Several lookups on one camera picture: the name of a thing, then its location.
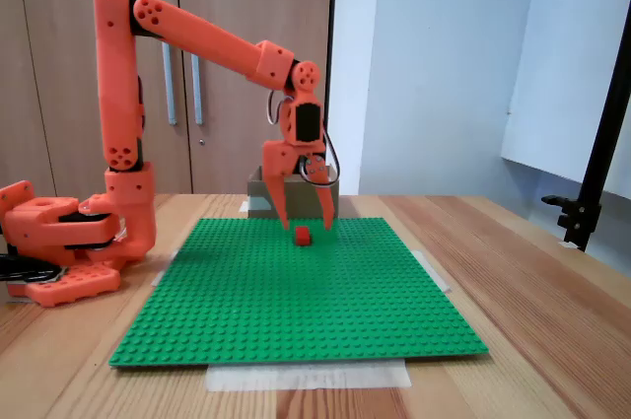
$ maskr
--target white tape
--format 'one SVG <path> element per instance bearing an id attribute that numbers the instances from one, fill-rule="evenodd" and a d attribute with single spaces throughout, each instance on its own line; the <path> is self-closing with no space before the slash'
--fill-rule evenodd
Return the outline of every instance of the white tape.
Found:
<path id="1" fill-rule="evenodd" d="M 156 277 L 154 278 L 154 280 L 151 282 L 151 285 L 155 288 L 156 286 L 158 286 L 160 284 L 160 281 L 162 281 L 162 277 L 165 275 L 166 271 L 163 269 L 162 271 L 160 271 Z"/>
<path id="2" fill-rule="evenodd" d="M 577 244 L 573 244 L 572 242 L 559 242 L 559 244 L 563 246 L 564 248 L 578 248 L 579 247 Z"/>
<path id="3" fill-rule="evenodd" d="M 209 391 L 411 387 L 404 360 L 211 366 Z"/>
<path id="4" fill-rule="evenodd" d="M 272 206 L 265 197 L 254 196 L 247 198 L 247 208 L 248 210 L 271 210 Z"/>
<path id="5" fill-rule="evenodd" d="M 445 280 L 441 277 L 440 274 L 436 272 L 434 267 L 430 264 L 430 262 L 425 258 L 425 255 L 422 251 L 415 249 L 412 251 L 412 254 L 417 259 L 417 261 L 423 266 L 423 269 L 430 275 L 430 278 L 434 280 L 436 285 L 441 288 L 441 291 L 444 293 L 448 293 L 452 288 L 450 285 L 445 282 Z"/>
<path id="6" fill-rule="evenodd" d="M 177 249 L 176 251 L 174 251 L 173 253 L 171 253 L 171 256 L 169 257 L 169 263 L 167 263 L 167 267 L 169 267 L 169 265 L 173 262 L 173 260 L 175 259 L 175 257 L 177 256 L 177 252 L 179 251 L 179 249 Z M 165 275 L 165 273 L 167 272 L 166 269 L 163 269 L 162 271 L 160 271 L 156 277 L 154 278 L 154 280 L 151 282 L 151 285 L 155 288 L 156 286 L 158 286 L 160 284 L 160 281 L 162 281 L 162 277 Z"/>

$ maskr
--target wire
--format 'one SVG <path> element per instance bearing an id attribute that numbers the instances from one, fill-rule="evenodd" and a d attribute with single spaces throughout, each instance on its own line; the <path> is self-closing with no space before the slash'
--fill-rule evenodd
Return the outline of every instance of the wire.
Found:
<path id="1" fill-rule="evenodd" d="M 309 175 L 307 174 L 307 169 L 305 168 L 307 158 L 302 157 L 300 160 L 300 165 L 299 165 L 301 178 L 305 182 L 308 182 L 309 184 L 314 185 L 315 187 L 332 187 L 339 181 L 340 167 L 339 167 L 339 161 L 337 159 L 337 153 L 335 153 L 335 148 L 333 147 L 333 143 L 331 143 L 331 139 L 328 137 L 328 133 L 326 133 L 326 130 L 324 130 L 324 141 L 326 142 L 326 146 L 331 149 L 331 156 L 333 157 L 333 163 L 335 164 L 335 179 L 334 180 L 330 182 L 326 182 L 326 183 L 313 182 L 312 180 L 309 179 Z"/>
<path id="2" fill-rule="evenodd" d="M 267 121 L 270 125 L 275 125 L 278 123 L 278 118 L 280 116 L 280 105 L 282 105 L 283 101 L 280 101 L 276 106 L 276 117 L 274 118 L 272 115 L 272 98 L 274 97 L 274 91 L 269 91 L 269 96 L 267 96 Z M 293 97 L 285 96 L 285 99 L 293 100 Z"/>

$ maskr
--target white panel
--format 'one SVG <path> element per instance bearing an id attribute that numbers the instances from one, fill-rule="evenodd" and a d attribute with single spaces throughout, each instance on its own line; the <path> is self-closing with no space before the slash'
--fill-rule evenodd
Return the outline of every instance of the white panel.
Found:
<path id="1" fill-rule="evenodd" d="M 629 0 L 531 0 L 502 156 L 581 181 Z M 631 118 L 606 190 L 631 198 Z"/>
<path id="2" fill-rule="evenodd" d="M 335 0 L 328 132 L 340 160 L 341 195 L 359 188 L 376 3 Z"/>
<path id="3" fill-rule="evenodd" d="M 527 212 L 538 175 L 500 152 L 529 3 L 377 0 L 362 193 L 482 194 Z"/>

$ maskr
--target wooden table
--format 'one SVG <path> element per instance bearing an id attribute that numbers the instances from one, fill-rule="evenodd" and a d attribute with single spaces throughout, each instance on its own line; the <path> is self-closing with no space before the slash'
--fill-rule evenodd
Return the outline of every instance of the wooden table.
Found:
<path id="1" fill-rule="evenodd" d="M 0 312 L 0 416 L 131 418 L 631 417 L 631 281 L 481 197 L 357 196 L 452 286 L 490 348 L 408 362 L 405 389 L 209 393 L 205 369 L 119 372 L 107 360 L 200 217 L 243 217 L 239 195 L 156 198 L 158 241 L 120 291 Z"/>

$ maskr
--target green lego baseplate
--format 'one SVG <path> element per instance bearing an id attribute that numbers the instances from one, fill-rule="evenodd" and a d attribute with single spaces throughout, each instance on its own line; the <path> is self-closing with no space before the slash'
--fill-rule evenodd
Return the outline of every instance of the green lego baseplate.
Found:
<path id="1" fill-rule="evenodd" d="M 308 226 L 313 244 L 296 246 Z M 384 219 L 202 219 L 111 357 L 115 367 L 488 351 Z"/>

